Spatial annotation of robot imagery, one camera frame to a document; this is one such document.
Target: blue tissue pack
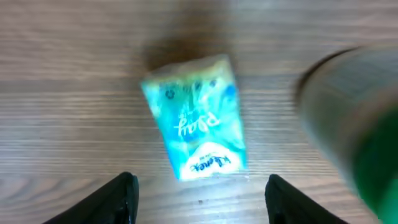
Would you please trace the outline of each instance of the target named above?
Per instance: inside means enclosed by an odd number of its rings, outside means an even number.
[[[177,179],[246,169],[239,94],[228,56],[167,65],[141,86]]]

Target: kleenex logo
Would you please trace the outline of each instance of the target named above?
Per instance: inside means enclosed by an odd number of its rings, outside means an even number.
[[[231,163],[228,157],[224,156],[206,156],[207,161],[202,162],[200,164],[195,164],[191,166],[191,171],[202,171],[208,167],[210,167],[213,163],[218,164],[219,167],[223,167],[227,163]]]
[[[181,114],[179,116],[180,122],[174,128],[178,129],[178,136],[186,136],[187,133],[191,135],[197,129],[201,132],[208,132],[209,127],[217,126],[221,123],[219,119],[212,112],[207,112],[206,115],[200,115],[199,118],[188,124],[187,115]]]

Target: can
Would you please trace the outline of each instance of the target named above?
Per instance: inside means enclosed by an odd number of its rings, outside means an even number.
[[[398,47],[324,58],[299,81],[295,103],[305,132],[351,189],[384,223],[398,223]]]

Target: green lid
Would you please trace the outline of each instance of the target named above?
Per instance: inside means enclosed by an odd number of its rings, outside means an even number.
[[[383,223],[398,223],[398,108],[380,117],[354,160],[359,195]]]

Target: wooden table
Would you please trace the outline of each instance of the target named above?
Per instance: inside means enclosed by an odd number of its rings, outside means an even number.
[[[341,218],[375,219],[308,145],[299,74],[336,50],[398,37],[395,0],[1,0],[0,223],[41,223],[126,170],[137,223],[267,223],[280,174]],[[228,53],[249,171],[177,182],[139,82]]]

